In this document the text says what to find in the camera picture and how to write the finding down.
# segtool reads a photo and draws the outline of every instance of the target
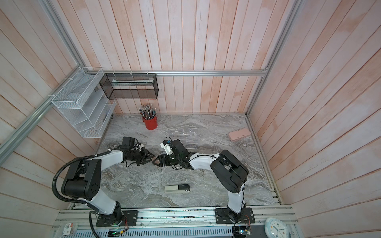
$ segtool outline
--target metal extrusion bar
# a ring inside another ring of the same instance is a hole
[[[69,76],[60,84],[52,93],[58,93],[63,85],[69,81],[70,77],[77,72],[78,68],[72,70]],[[53,96],[47,96],[44,101],[25,119],[25,121],[10,134],[0,146],[0,166],[8,159],[13,151],[21,144],[21,142],[28,136],[33,128],[40,122],[40,120],[48,113],[53,107],[51,100]]]
[[[293,8],[290,12],[290,15],[287,18],[285,28],[283,29],[282,34],[280,35],[280,38],[276,44],[275,50],[270,57],[269,64],[266,67],[267,68],[266,75],[264,75],[264,77],[261,78],[261,81],[260,81],[260,83],[259,83],[259,85],[258,85],[258,87],[254,93],[254,96],[251,99],[249,109],[247,111],[247,115],[251,114],[253,107],[254,107],[254,105],[257,102],[257,99],[259,97],[259,94],[261,93],[263,86],[266,83],[266,80],[267,80],[268,76],[270,75],[270,72],[271,72],[272,68],[274,67],[276,60],[278,59],[279,54],[280,54],[281,50],[283,49],[283,47],[287,41],[287,38],[291,32],[291,29],[295,24],[295,19],[298,15],[303,3],[304,3],[304,0],[296,0],[294,5],[293,5]]]
[[[67,46],[68,50],[70,51],[70,53],[73,56],[76,63],[80,66],[85,66],[85,63],[83,62],[79,52],[77,51],[76,47],[74,46],[74,43],[72,42],[71,38],[69,37],[69,34],[66,32],[64,26],[62,25],[61,20],[58,16],[56,10],[54,9],[51,1],[50,0],[38,0],[38,1],[40,2],[40,5],[44,9],[45,13],[50,18],[52,24],[54,25],[58,34],[61,36],[64,44]]]
[[[298,220],[290,205],[264,205],[247,206],[253,210],[255,223],[251,225],[264,225],[269,217],[275,217],[286,224],[298,224]],[[164,227],[215,227],[215,207],[189,207],[189,208],[131,208],[125,210],[138,210],[136,226],[134,228],[164,228]],[[78,222],[78,229],[90,228],[90,209],[61,210],[53,223],[52,230],[57,230],[62,223]],[[97,219],[92,217],[93,224]]]
[[[254,131],[254,126],[253,126],[253,124],[252,124],[252,122],[250,120],[250,117],[247,116],[246,120],[247,120],[247,123],[248,123],[248,126],[249,126],[249,130],[251,132],[251,136],[253,137],[254,145],[257,148],[257,151],[258,151],[258,154],[259,154],[259,158],[260,158],[260,160],[262,162],[263,169],[264,169],[264,172],[266,174],[267,180],[270,181],[270,186],[272,188],[274,188],[275,193],[277,194],[279,203],[283,204],[282,196],[280,195],[280,191],[278,189],[277,183],[275,182],[274,177],[272,176],[272,172],[270,170],[269,163],[267,162],[267,159],[266,159],[266,154],[264,153],[264,151],[262,149],[262,146],[259,143],[259,138],[258,138],[257,134]]]
[[[105,73],[155,73],[156,76],[264,76],[266,70],[104,70]]]

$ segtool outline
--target clock face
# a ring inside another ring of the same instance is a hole
[[[270,222],[270,233],[276,238],[288,238],[287,227],[276,220]]]

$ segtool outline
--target wooden wall panel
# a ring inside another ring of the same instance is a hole
[[[52,2],[86,66],[222,70],[264,68],[295,0]],[[157,100],[118,100],[115,113],[144,103],[162,113],[245,112],[257,79],[159,77]]]
[[[380,10],[306,1],[250,115],[305,237],[381,230]]]
[[[77,65],[37,0],[1,1],[0,41],[4,143]],[[51,191],[54,174],[73,158],[92,154],[96,144],[94,139],[84,140],[51,109],[0,168],[2,234],[12,236],[17,224],[27,231],[19,235],[46,237],[59,210],[68,206]],[[58,178],[59,190],[65,174],[66,170]]]

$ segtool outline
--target metal base rail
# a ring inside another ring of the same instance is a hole
[[[286,224],[299,224],[295,213],[289,205],[265,205],[248,206],[253,209],[255,223],[251,225],[263,225],[267,218],[275,217]],[[221,226],[216,223],[215,207],[188,207],[188,208],[131,208],[122,209],[138,210],[136,226],[133,228],[164,228],[164,227],[215,227]],[[61,210],[52,226],[52,230],[57,230],[60,225],[69,222],[78,222],[79,230],[90,229],[89,213],[90,209],[81,210]]]
[[[254,145],[258,151],[258,155],[259,155],[259,158],[261,160],[263,170],[264,170],[265,175],[267,177],[267,180],[269,182],[270,188],[275,191],[277,198],[279,200],[279,203],[282,205],[283,204],[282,196],[280,195],[280,191],[278,189],[278,186],[274,180],[274,177],[272,176],[272,172],[270,170],[269,163],[267,162],[267,159],[266,159],[266,154],[264,153],[263,148],[259,142],[258,136],[254,131],[254,126],[253,126],[249,116],[246,117],[246,122],[247,122],[249,130],[251,132],[251,137],[253,138]]]

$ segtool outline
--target wire basket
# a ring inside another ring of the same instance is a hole
[[[59,109],[81,109],[103,76],[100,69],[96,74],[86,74],[80,68],[53,98]]]
[[[108,99],[157,99],[154,73],[106,73],[100,85]]]
[[[103,76],[86,74],[80,68],[63,86],[52,102],[82,137],[101,138],[116,106],[103,90],[96,89]]]

